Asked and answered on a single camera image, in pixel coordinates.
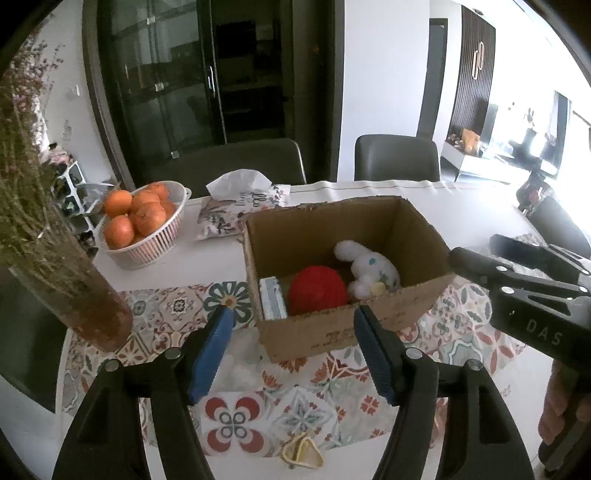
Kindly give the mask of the person's right hand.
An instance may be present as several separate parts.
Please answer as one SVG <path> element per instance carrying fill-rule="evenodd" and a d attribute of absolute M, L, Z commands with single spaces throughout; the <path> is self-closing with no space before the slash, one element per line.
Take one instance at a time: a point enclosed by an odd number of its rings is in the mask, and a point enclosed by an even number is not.
<path fill-rule="evenodd" d="M 571 393 L 563 381 L 563 370 L 563 365 L 554 360 L 538 424 L 538 433 L 546 445 L 552 444 L 565 427 L 564 414 Z"/>

